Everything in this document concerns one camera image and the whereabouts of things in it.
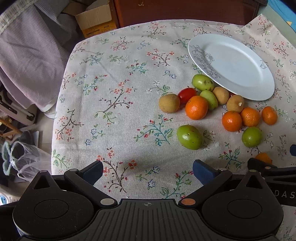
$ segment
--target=wooden cabinet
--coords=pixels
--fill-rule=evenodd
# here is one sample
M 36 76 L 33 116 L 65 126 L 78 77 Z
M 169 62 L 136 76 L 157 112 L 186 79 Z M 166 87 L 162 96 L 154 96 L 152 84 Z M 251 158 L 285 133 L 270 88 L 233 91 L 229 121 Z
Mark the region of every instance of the wooden cabinet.
M 163 19 L 199 19 L 245 25 L 256 17 L 255 0 L 113 0 L 120 27 Z

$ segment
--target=red cherry tomato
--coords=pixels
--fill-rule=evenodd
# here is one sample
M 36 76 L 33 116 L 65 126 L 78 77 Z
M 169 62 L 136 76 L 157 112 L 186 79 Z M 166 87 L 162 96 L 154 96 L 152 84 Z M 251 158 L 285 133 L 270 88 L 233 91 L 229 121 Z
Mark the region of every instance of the red cherry tomato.
M 233 94 L 232 92 L 229 91 L 229 98 L 233 95 L 235 95 L 235 94 Z
M 178 97 L 180 99 L 181 104 L 186 104 L 191 97 L 197 95 L 196 90 L 194 88 L 186 88 L 180 91 Z

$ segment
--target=black device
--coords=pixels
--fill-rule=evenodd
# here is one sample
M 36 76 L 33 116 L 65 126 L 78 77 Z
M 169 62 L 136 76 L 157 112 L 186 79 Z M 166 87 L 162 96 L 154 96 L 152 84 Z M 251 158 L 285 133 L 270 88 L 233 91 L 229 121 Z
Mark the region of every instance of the black device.
M 282 196 L 293 192 L 296 168 L 254 158 L 248 168 L 246 175 L 236 175 L 194 161 L 193 173 L 204 186 L 178 204 L 174 199 L 118 204 L 93 187 L 103 174 L 100 161 L 64 175 L 40 171 L 18 202 L 0 207 L 1 219 L 10 218 L 5 230 L 1 226 L 1 240 L 276 241 L 283 220 L 280 203 L 296 206 Z

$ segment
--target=tablecloth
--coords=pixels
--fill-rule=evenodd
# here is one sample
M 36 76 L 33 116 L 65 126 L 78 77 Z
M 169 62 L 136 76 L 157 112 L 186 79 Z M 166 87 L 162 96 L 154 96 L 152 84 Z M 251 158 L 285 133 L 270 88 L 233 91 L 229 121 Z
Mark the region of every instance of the tablecloth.
M 158 107 L 161 96 L 178 94 L 201 73 L 190 59 L 187 45 L 193 36 L 208 33 L 242 42 L 273 74 L 273 96 L 266 101 L 246 101 L 258 111 L 272 106 L 279 116 L 274 126 L 261 121 L 264 141 L 255 148 L 247 148 L 241 141 L 245 127 L 235 133 L 223 128 L 225 105 L 199 121 L 189 119 L 184 109 L 166 114 Z M 267 152 L 278 167 L 296 165 L 296 157 L 289 153 L 291 144 L 296 143 L 295 77 L 295 49 L 263 15 L 244 27 L 163 20 L 91 37 L 76 45 L 62 80 L 54 121 L 52 172 L 61 174 L 100 160 L 104 174 L 95 187 L 118 201 L 179 201 L 202 186 L 192 172 L 195 159 L 235 173 L 245 173 L 248 159 L 260 152 Z M 185 124 L 203 133 L 203 148 L 192 151 L 180 145 L 176 130 Z M 283 209 L 285 219 L 277 236 L 295 240 L 296 208 Z

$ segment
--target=brown fruit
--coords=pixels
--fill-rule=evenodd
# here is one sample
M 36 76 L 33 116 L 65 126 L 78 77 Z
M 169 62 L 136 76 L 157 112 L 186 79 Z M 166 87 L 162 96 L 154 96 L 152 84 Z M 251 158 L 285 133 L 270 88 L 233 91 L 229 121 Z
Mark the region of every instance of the brown fruit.
M 240 95 L 233 95 L 229 98 L 226 104 L 228 111 L 242 112 L 244 108 L 244 98 Z
M 229 99 L 229 92 L 227 89 L 224 89 L 223 87 L 216 87 L 213 90 L 213 94 L 216 96 L 217 101 L 219 104 L 226 104 Z
M 180 107 L 180 99 L 175 94 L 164 95 L 159 98 L 158 106 L 165 113 L 174 113 Z

